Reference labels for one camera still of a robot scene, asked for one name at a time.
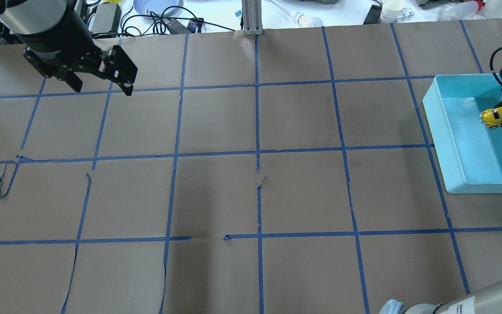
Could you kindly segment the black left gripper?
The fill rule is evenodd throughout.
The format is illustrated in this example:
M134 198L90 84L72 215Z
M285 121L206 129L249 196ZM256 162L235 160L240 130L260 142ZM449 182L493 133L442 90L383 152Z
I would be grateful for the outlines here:
M47 30L24 34L24 58L42 77L55 77L74 92L81 92L78 73L89 73L117 84L131 97L138 68L119 45L102 50L94 44L88 26L74 9L64 9Z

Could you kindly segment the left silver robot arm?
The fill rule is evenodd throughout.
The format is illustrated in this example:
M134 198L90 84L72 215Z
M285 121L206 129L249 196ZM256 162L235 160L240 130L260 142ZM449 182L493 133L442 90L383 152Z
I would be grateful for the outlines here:
M0 22L25 44L24 58L42 77L80 92L78 73L89 73L132 95L137 66L119 45L102 50L94 43L73 0L0 0Z

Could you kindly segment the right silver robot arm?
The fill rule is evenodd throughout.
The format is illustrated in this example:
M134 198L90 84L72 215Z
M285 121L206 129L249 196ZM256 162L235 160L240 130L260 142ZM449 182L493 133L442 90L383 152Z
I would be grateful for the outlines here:
M502 70L500 74L437 75L424 96L446 190L502 194ZM383 314L502 314L502 280L440 304L403 306Z

